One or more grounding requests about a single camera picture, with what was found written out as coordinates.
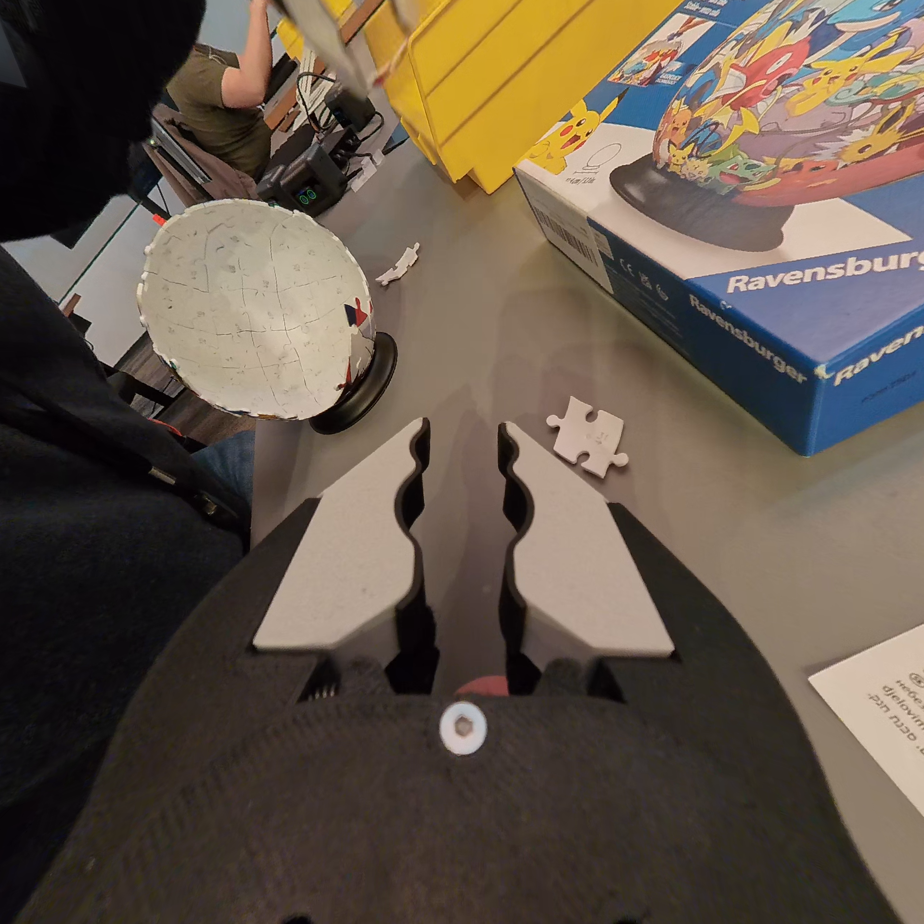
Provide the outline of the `yellow cardboard box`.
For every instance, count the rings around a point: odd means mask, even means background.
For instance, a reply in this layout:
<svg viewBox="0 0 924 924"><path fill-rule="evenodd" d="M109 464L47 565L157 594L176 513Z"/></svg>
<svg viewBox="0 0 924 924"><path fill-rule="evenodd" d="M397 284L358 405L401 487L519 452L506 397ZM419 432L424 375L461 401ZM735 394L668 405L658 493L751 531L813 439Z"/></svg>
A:
<svg viewBox="0 0 924 924"><path fill-rule="evenodd" d="M664 1L371 2L343 37L365 38L374 87L451 181L496 191L561 116L588 130L587 98L671 15Z"/></svg>

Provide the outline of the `white printed paper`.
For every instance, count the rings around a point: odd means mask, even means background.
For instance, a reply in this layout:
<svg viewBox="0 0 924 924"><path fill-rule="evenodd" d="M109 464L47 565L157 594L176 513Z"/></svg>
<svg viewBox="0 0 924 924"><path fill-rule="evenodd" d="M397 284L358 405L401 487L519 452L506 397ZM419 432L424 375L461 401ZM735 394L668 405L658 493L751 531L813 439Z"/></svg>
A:
<svg viewBox="0 0 924 924"><path fill-rule="evenodd" d="M923 812L923 627L811 675L810 685Z"/></svg>

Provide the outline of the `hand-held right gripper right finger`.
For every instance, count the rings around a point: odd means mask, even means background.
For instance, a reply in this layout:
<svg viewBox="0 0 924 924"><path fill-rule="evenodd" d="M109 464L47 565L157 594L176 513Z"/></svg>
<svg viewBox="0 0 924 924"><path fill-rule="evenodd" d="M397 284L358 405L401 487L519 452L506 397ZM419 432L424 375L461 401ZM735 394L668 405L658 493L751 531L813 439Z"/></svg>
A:
<svg viewBox="0 0 924 924"><path fill-rule="evenodd" d="M667 659L676 645L603 496L513 422L498 427L502 512L514 528L499 621L511 695L565 659Z"/></svg>

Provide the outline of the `person's blue jeans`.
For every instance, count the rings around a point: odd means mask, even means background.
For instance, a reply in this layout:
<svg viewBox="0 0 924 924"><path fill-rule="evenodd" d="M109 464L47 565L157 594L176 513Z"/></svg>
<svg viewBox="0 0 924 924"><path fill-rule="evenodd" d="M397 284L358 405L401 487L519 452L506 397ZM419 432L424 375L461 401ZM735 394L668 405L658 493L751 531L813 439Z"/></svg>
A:
<svg viewBox="0 0 924 924"><path fill-rule="evenodd" d="M191 458L241 502L251 505L255 448L255 431L241 431L194 452Z"/></svg>

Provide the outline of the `black electronic device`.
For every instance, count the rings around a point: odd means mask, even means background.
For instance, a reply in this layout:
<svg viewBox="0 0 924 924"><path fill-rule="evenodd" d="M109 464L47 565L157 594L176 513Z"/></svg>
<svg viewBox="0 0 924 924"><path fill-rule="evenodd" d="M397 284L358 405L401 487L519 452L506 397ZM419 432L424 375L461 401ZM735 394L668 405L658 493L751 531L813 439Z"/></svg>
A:
<svg viewBox="0 0 924 924"><path fill-rule="evenodd" d="M355 95L340 81L331 84L324 106L341 128L361 133L376 118L377 110L368 97Z"/></svg>

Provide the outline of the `black round ball stand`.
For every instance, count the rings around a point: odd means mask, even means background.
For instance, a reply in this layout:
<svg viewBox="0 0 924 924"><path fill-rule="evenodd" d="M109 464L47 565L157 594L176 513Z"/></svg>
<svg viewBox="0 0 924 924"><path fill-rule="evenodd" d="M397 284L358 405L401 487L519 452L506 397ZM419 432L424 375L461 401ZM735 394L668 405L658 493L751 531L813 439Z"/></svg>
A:
<svg viewBox="0 0 924 924"><path fill-rule="evenodd" d="M385 332L376 333L372 359L358 382L328 410L308 420L315 433L342 433L361 421L379 402L398 365L398 346Z"/></svg>

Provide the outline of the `colourful puzzle ball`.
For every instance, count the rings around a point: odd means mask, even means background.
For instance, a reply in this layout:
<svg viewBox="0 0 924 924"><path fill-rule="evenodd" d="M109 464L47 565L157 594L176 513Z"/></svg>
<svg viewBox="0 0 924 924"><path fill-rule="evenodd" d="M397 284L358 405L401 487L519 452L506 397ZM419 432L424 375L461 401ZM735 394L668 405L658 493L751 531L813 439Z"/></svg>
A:
<svg viewBox="0 0 924 924"><path fill-rule="evenodd" d="M156 354L214 408L305 421L355 390L372 364L364 272L301 212L197 204L145 248L136 299Z"/></svg>

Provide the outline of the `metal key clip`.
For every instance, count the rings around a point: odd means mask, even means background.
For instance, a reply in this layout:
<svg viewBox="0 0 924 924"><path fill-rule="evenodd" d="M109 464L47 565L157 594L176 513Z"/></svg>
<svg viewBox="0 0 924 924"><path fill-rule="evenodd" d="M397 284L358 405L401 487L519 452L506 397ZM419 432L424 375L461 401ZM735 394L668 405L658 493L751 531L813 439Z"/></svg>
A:
<svg viewBox="0 0 924 924"><path fill-rule="evenodd" d="M222 525L227 528L239 525L237 512L233 508L197 484L190 484L154 465L148 469L147 475L174 495L180 497L204 519L215 525Z"/></svg>

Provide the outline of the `black charger with green display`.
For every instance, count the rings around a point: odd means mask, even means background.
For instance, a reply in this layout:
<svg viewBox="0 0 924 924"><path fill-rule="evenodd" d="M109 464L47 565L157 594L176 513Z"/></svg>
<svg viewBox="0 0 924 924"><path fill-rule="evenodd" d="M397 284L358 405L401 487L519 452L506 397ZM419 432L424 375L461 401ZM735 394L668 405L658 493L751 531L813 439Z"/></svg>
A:
<svg viewBox="0 0 924 924"><path fill-rule="evenodd" d="M340 202L347 186L347 175L313 141L299 151L283 145L272 155L257 182L257 195L268 204L316 217Z"/></svg>

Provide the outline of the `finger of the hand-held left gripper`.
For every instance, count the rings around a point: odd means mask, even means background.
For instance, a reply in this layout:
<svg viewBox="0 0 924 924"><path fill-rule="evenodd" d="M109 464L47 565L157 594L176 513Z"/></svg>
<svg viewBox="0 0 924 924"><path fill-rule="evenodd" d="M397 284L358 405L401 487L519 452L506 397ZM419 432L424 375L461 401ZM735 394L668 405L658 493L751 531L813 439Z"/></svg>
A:
<svg viewBox="0 0 924 924"><path fill-rule="evenodd" d="M376 66L361 33L345 39L334 15L321 1L272 1L271 5L300 37L293 50L287 50L298 61L300 72L307 72L311 64L321 64L355 97L370 95Z"/></svg>

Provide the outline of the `white joined puzzle pieces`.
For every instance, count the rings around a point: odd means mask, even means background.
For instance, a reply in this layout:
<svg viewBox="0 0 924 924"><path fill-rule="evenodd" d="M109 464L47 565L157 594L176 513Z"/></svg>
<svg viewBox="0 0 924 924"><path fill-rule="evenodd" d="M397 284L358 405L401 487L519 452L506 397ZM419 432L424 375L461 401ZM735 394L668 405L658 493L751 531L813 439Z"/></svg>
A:
<svg viewBox="0 0 924 924"><path fill-rule="evenodd" d="M613 414L594 411L571 396L565 414L549 415L546 424L557 430L553 452L596 478L604 479L610 468L629 464L628 454L619 450L625 422Z"/></svg>

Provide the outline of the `blue white puzzle box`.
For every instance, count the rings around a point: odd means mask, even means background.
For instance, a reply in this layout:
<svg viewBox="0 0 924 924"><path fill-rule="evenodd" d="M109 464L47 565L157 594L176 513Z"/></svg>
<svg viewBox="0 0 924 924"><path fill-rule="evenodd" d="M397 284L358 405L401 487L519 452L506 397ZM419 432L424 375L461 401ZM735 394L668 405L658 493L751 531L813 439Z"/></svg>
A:
<svg viewBox="0 0 924 924"><path fill-rule="evenodd" d="M682 2L514 168L545 237L800 456L923 399L923 3Z"/></svg>

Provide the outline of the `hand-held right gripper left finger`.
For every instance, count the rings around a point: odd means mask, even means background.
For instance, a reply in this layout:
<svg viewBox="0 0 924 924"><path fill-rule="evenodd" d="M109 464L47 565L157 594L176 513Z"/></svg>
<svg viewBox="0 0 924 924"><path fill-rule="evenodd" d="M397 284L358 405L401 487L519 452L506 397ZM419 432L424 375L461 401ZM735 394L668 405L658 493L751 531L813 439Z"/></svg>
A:
<svg viewBox="0 0 924 924"><path fill-rule="evenodd" d="M417 418L325 488L252 640L341 670L375 661L399 694L433 690L440 653L426 600L422 514L431 423Z"/></svg>

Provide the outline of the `single white puzzle piece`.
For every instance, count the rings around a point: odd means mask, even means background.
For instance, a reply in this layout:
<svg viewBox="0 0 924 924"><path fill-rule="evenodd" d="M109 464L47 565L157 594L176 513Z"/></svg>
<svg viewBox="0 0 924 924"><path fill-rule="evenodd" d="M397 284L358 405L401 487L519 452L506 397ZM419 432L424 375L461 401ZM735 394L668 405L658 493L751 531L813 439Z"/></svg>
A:
<svg viewBox="0 0 924 924"><path fill-rule="evenodd" d="M381 287L387 287L403 278L419 260L420 249L420 242L415 242L412 246L405 248L396 263L376 277L376 283Z"/></svg>

